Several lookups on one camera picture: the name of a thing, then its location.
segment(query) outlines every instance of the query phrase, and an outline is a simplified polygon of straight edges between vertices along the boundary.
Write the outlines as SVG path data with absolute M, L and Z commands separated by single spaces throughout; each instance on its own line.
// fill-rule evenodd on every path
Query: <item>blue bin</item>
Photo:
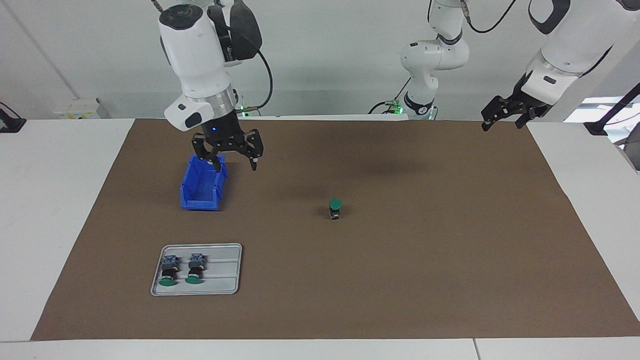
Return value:
M 227 178 L 224 155 L 218 155 L 222 169 L 216 169 L 206 160 L 193 155 L 180 186 L 180 202 L 186 210 L 218 210 L 222 199 L 222 186 Z

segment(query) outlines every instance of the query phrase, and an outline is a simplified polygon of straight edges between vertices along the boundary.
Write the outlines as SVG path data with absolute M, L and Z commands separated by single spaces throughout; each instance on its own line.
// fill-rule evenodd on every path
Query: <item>green push button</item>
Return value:
M 329 202 L 329 208 L 334 211 L 338 211 L 342 207 L 342 201 L 340 199 L 332 199 Z
M 160 279 L 160 281 L 158 281 L 158 284 L 162 286 L 173 286 L 175 284 L 175 281 L 173 281 L 173 279 L 170 277 L 163 277 L 162 279 Z
M 200 284 L 200 278 L 197 276 L 189 276 L 186 281 L 194 285 Z

